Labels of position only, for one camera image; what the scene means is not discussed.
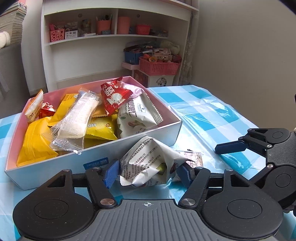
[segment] blue and white tablecloth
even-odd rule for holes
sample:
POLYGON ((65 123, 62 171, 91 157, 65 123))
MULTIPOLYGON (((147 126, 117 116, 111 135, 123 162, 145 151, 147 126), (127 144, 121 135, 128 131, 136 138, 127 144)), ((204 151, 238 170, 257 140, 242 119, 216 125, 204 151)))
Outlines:
MULTIPOLYGON (((217 144, 235 141, 245 135, 247 129, 256 126, 209 91, 193 85, 154 87, 150 90, 183 120, 173 149, 199 151, 204 167, 211 172, 223 172, 231 167, 248 179, 265 166, 265 158, 249 150, 221 156, 214 153, 217 144)), ((0 239, 3 241, 15 241, 20 237, 12 221, 12 211, 21 199, 33 191, 19 189, 3 171, 19 116, 16 114, 0 120, 0 239)), ((85 188, 76 188, 75 191, 88 197, 85 188)), ((115 182, 110 191, 117 201, 121 198, 174 198, 178 202, 185 188, 180 182, 142 188, 123 188, 115 182)), ((280 231, 285 239, 296 237, 295 224, 293 215, 284 216, 280 231)))

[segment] red basket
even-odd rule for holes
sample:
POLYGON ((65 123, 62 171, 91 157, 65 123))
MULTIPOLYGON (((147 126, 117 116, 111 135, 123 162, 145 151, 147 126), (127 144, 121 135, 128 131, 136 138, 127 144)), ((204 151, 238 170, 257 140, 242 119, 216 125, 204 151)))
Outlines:
POLYGON ((137 24, 136 32, 137 32, 137 34, 141 34, 141 35, 149 35, 150 27, 151 27, 150 25, 137 24))
POLYGON ((150 76, 155 75, 175 75, 180 64, 178 63, 160 63, 150 62, 140 58, 140 70, 150 76))
POLYGON ((50 31, 50 41, 55 42, 59 40, 65 39, 65 29, 58 29, 54 31, 50 31))

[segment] white wall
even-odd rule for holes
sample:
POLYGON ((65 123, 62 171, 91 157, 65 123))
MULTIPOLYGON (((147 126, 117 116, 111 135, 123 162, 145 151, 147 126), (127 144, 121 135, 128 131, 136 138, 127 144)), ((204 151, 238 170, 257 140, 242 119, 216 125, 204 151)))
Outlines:
POLYGON ((42 0, 26 0, 27 14, 22 23, 22 62, 30 94, 46 87, 41 53, 42 0))
POLYGON ((296 126, 296 15, 278 0, 200 0, 192 84, 259 127, 296 126))

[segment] white cabinet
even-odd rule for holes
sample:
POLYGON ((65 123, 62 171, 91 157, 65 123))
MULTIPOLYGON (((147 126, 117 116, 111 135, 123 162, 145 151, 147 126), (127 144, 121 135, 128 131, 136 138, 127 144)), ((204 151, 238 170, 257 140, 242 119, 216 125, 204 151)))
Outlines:
MULTIPOLYGON (((150 35, 117 34, 118 16, 131 18, 131 26, 149 24, 154 29, 168 31, 168 40, 180 45, 184 56, 191 11, 177 0, 43 0, 41 15, 41 46, 48 91, 99 79, 128 75, 121 67, 126 43, 140 39, 161 39, 150 35), (111 34, 94 35, 50 42, 49 24, 60 21, 78 24, 91 19, 92 32, 96 16, 112 14, 111 34)), ((178 84, 179 72, 174 78, 178 84)))

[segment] open box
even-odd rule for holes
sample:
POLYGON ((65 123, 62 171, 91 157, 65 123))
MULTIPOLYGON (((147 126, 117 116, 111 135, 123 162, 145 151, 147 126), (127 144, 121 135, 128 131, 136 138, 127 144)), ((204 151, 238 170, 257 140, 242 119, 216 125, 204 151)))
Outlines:
MULTIPOLYGON (((78 93, 80 88, 85 88, 96 93, 100 93, 101 84, 111 80, 112 79, 100 80, 46 93, 44 94, 44 102, 51 103, 56 109, 61 103, 65 94, 78 93)), ((12 141, 10 143, 5 165, 5 173, 21 189, 27 190, 39 187, 41 184, 63 169, 72 169, 73 173, 83 173, 85 172, 85 168, 83 166, 84 164, 93 165, 91 162, 96 163, 97 160, 106 160, 106 158, 108 158, 108 160, 120 159, 134 144, 136 144, 137 141, 139 141, 144 136, 153 137, 168 146, 174 145, 182 125, 181 119, 172 111, 170 111, 148 89, 146 89, 132 77, 124 77, 123 82, 143 88, 155 107, 158 109, 159 113, 163 117, 163 122, 160 123, 155 129, 87 148, 82 151, 81 155, 70 153, 45 161, 17 167, 17 158, 22 148, 24 136, 28 128, 27 119, 24 114, 24 110, 29 104, 28 101, 21 113, 20 119, 12 137, 12 141)))

